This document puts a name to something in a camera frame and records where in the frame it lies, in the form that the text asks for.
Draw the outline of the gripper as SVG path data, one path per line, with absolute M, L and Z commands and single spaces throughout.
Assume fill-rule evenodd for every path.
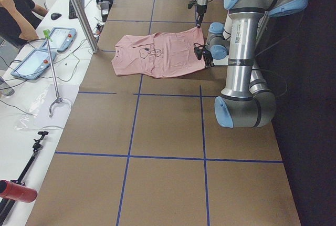
M 203 58 L 204 58 L 205 68 L 206 69 L 212 68 L 212 67 L 215 66 L 214 63 L 213 63 L 213 58 L 212 58 L 211 53 L 204 53 L 203 54 Z
M 197 28 L 200 28 L 202 25 L 204 14 L 207 11 L 207 5 L 197 5 L 196 6 L 196 12 L 197 12 L 197 18 L 196 18 L 196 26 Z

